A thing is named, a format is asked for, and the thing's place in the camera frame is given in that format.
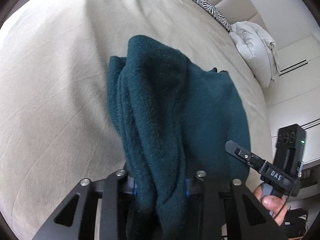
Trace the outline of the person's right hand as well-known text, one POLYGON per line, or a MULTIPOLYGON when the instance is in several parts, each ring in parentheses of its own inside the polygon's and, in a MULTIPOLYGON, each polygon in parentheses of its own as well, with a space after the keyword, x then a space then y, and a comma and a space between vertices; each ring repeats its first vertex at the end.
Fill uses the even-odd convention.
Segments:
POLYGON ((287 213, 287 203, 286 198, 282 196, 279 198, 277 196, 266 195, 262 197, 263 191, 261 186, 258 186, 253 191, 253 194, 257 199, 260 200, 261 204, 268 210, 273 212, 274 221, 281 226, 285 220, 285 216, 287 213))

